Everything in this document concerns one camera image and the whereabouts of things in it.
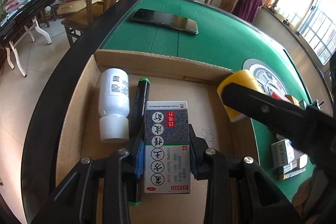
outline white metal table leg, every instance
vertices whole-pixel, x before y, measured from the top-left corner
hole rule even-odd
[[[6,47],[6,51],[7,51],[7,62],[9,64],[9,66],[13,69],[14,65],[11,61],[11,50],[8,47]]]
[[[13,53],[14,53],[14,56],[15,56],[15,60],[16,60],[17,67],[18,67],[19,70],[21,71],[22,75],[23,75],[24,77],[27,77],[27,74],[25,73],[25,71],[23,70],[23,68],[22,68],[22,66],[21,66],[21,63],[20,63],[20,60],[19,60],[19,54],[17,53],[16,48],[14,48],[14,45],[13,45],[13,41],[12,41],[12,40],[9,42],[9,45],[10,45],[10,47],[11,47],[12,50],[13,50]]]
[[[29,28],[26,25],[25,25],[25,30],[26,30],[26,32],[28,32],[30,34],[30,37],[33,40],[33,42],[35,42],[35,38],[34,38],[33,34],[31,33],[31,31],[29,30]]]
[[[36,25],[35,25],[35,30],[36,30],[37,32],[39,32],[40,34],[44,35],[45,38],[46,38],[47,41],[48,41],[48,44],[51,44],[51,43],[52,43],[52,40],[51,40],[49,34],[48,34],[45,30],[42,30],[42,29],[40,28],[39,23],[37,22],[36,17],[33,18],[33,24],[36,24]]]

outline bottle label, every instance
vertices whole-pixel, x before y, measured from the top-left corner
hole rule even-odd
[[[110,95],[125,94],[128,97],[128,80],[120,75],[111,75],[110,77]]]

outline wooden drawer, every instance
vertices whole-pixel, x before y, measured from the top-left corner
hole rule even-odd
[[[103,0],[92,0],[92,3]],[[58,7],[57,14],[75,13],[86,7],[86,0],[74,0],[66,2]]]

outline tile floor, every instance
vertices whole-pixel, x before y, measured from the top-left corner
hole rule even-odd
[[[27,34],[16,46],[20,62],[27,73],[24,78],[17,66],[12,70],[5,62],[0,77],[0,193],[14,215],[26,223],[21,199],[21,157],[28,125],[37,100],[51,73],[69,49],[61,20],[50,21],[50,28],[41,27],[51,37],[32,31],[35,42]],[[14,54],[11,60],[16,65]]]

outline chair seat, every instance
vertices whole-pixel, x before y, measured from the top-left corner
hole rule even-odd
[[[103,12],[103,2],[97,1],[92,4],[93,21],[96,21],[97,18],[103,14]],[[89,27],[86,7],[62,20],[61,24],[75,30],[84,32]]]

